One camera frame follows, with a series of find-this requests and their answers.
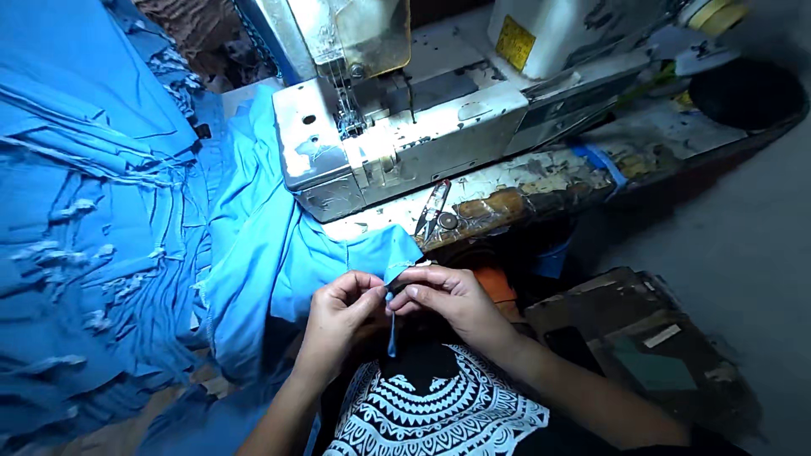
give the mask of sticker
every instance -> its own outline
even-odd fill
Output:
[[[535,36],[532,33],[527,32],[510,15],[504,17],[504,25],[501,26],[496,52],[506,58],[510,65],[519,71],[523,70],[534,44]]]
[[[660,343],[668,340],[669,338],[675,336],[680,331],[681,331],[681,328],[679,328],[679,325],[671,325],[667,329],[662,331],[661,333],[656,334],[655,336],[653,336],[652,338],[644,341],[643,343],[645,344],[646,347],[653,348],[653,347],[657,346],[658,344],[660,344]]]

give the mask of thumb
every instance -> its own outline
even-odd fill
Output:
[[[434,290],[429,286],[411,284],[405,288],[405,293],[411,297],[412,301],[433,309],[440,314],[444,314],[444,310],[448,305],[448,294]]]
[[[372,311],[383,303],[385,297],[386,288],[384,286],[370,288],[369,291],[360,295],[360,298],[346,309],[351,312],[353,324],[356,325],[365,320]]]

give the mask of black and white top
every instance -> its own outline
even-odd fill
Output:
[[[521,396],[468,347],[443,346],[449,353],[393,367],[409,372],[384,372],[377,361],[361,366],[324,454],[511,454],[548,425],[549,409]]]
[[[334,421],[322,428],[326,435],[318,453],[746,455],[700,428],[693,430],[694,447],[655,446],[620,452],[566,416],[552,416],[467,346],[430,342],[404,348],[395,359],[384,357],[362,364],[351,380],[347,377],[337,388],[341,394],[335,397]]]

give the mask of gray floor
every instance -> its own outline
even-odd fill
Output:
[[[804,9],[787,24],[811,24]],[[786,58],[811,88],[803,49],[811,32],[803,35],[791,30],[788,45],[759,50]],[[588,214],[578,234],[588,270],[627,265],[662,275],[694,322],[732,347],[764,409],[763,438],[744,443],[754,455],[811,454],[809,183],[811,118],[690,200],[644,214],[608,207]],[[589,258],[582,252],[590,248],[602,253]]]

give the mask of white pattern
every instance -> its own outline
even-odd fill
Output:
[[[377,362],[352,379],[331,455],[512,454],[549,422],[546,407],[522,397],[467,347],[447,345],[459,374],[434,379],[417,396],[405,376],[381,378]]]

